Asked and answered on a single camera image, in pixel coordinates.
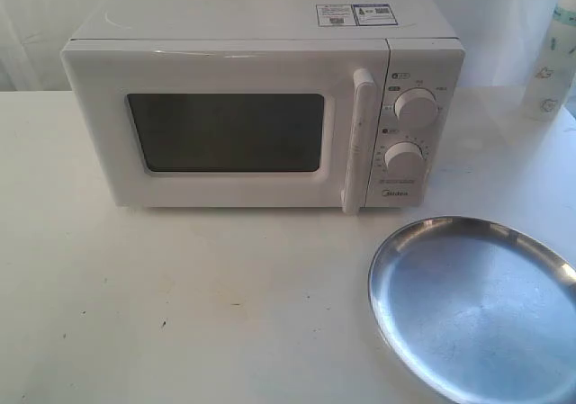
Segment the white microwave door with handle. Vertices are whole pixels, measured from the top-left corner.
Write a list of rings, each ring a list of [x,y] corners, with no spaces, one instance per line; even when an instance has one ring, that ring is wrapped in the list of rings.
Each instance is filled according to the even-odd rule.
[[[367,204],[385,40],[72,40],[61,54],[116,204]]]

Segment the white microwave oven body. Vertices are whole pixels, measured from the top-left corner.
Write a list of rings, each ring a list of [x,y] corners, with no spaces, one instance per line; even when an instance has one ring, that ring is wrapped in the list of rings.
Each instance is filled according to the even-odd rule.
[[[319,27],[317,4],[389,4],[398,25]],[[390,59],[364,208],[422,202],[464,61],[462,43],[432,0],[110,0],[72,40],[385,40]],[[437,117],[427,127],[403,128],[395,115],[396,99],[412,88],[436,98]],[[425,169],[391,175],[384,154],[406,141],[419,146]]]

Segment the lower white control knob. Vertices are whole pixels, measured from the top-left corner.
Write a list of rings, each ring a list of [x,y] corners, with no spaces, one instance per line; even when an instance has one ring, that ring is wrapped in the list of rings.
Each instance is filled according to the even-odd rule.
[[[391,175],[403,177],[420,175],[426,166],[419,146],[408,141],[392,145],[384,154],[384,162]]]

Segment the white control knob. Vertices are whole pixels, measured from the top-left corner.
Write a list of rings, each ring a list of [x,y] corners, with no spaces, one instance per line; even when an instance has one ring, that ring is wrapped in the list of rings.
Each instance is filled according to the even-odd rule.
[[[420,175],[426,166],[419,146],[408,141],[392,145],[384,154],[384,162],[391,175],[403,177]]]
[[[394,103],[394,112],[401,127],[424,128],[437,118],[437,101],[427,89],[412,88],[399,95]]]

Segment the upper white control knob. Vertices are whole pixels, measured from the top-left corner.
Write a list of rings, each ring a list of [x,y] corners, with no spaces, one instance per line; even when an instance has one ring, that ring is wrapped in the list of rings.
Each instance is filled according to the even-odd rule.
[[[412,88],[399,95],[394,103],[394,112],[401,127],[424,128],[437,118],[437,101],[427,89]]]

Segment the blue white label sticker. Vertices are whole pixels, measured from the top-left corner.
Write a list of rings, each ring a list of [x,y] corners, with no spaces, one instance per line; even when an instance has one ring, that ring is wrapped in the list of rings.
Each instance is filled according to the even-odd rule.
[[[389,4],[317,4],[319,27],[397,26]]]

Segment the round stainless steel plate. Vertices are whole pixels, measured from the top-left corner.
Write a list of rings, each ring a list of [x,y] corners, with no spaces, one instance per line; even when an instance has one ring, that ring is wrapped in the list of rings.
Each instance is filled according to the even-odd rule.
[[[387,237],[368,300],[384,343],[453,403],[575,400],[575,268],[507,226],[444,216]]]

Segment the white patterned bottle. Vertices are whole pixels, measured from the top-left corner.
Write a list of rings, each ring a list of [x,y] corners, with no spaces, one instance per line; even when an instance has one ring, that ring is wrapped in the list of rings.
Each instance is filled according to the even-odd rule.
[[[575,78],[575,0],[558,0],[522,99],[530,119],[550,121],[568,99]]]

